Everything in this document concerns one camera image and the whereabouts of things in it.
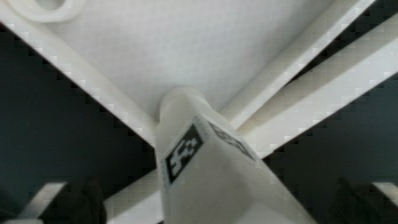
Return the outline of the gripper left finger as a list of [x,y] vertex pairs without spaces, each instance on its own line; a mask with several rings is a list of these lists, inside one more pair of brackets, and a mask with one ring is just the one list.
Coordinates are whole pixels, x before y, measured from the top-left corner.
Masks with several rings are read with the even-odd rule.
[[0,224],[44,224],[39,216],[55,201],[65,185],[65,182],[49,182],[42,185],[17,216],[0,222]]

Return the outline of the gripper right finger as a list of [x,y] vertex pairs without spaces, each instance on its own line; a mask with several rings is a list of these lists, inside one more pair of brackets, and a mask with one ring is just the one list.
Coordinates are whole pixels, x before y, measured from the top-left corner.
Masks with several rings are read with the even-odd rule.
[[378,183],[337,180],[330,224],[398,224],[398,201]]

